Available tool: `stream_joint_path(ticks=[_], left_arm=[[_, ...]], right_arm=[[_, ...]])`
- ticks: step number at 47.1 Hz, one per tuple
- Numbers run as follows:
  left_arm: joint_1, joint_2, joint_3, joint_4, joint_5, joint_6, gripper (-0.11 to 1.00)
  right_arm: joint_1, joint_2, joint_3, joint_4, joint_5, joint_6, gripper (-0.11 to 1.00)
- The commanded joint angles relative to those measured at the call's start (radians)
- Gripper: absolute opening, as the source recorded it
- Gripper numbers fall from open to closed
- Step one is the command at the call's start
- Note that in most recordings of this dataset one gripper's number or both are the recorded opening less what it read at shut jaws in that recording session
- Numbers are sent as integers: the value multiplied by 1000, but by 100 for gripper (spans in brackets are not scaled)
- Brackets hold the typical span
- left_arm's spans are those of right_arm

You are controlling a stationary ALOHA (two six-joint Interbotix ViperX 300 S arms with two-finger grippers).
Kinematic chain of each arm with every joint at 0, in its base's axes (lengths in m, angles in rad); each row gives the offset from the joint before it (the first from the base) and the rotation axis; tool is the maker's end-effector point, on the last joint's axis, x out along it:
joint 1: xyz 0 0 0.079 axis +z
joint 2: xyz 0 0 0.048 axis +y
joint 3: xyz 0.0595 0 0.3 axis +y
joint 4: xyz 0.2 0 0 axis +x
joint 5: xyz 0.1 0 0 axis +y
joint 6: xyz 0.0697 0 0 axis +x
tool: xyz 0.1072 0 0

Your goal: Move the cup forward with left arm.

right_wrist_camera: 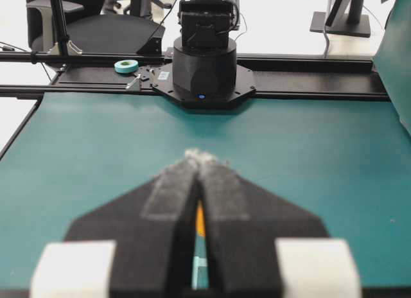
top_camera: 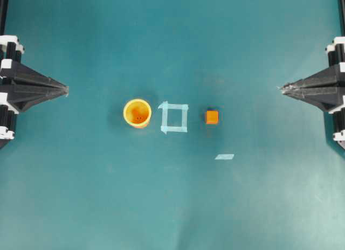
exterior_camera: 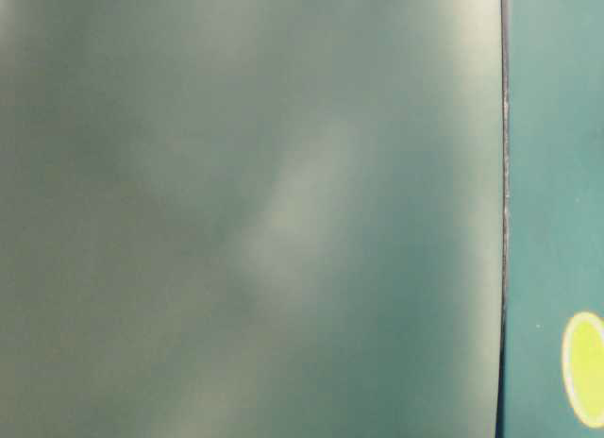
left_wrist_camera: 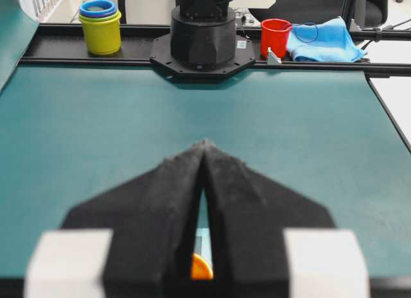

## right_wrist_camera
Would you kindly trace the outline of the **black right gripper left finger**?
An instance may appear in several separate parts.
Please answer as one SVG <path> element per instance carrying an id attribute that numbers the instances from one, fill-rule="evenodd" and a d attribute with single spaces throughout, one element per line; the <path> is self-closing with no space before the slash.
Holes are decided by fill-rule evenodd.
<path id="1" fill-rule="evenodd" d="M 175 297 L 191 284 L 199 165 L 191 158 L 75 219 L 45 246 L 31 297 Z"/>

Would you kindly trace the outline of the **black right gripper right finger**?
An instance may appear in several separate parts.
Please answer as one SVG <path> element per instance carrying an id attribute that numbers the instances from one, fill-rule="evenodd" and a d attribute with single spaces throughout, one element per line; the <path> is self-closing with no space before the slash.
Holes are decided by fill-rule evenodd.
<path id="1" fill-rule="evenodd" d="M 361 297 L 348 242 L 316 214 L 197 157 L 210 282 L 223 297 Z"/>

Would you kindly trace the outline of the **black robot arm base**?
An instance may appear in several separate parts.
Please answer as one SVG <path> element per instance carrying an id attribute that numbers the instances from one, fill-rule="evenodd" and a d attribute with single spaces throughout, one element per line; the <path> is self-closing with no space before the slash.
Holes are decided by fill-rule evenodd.
<path id="1" fill-rule="evenodd" d="M 152 89 L 191 109 L 226 109 L 252 96 L 254 73 L 238 65 L 229 36 L 239 16 L 233 0 L 180 0 L 173 60 L 156 72 Z"/>

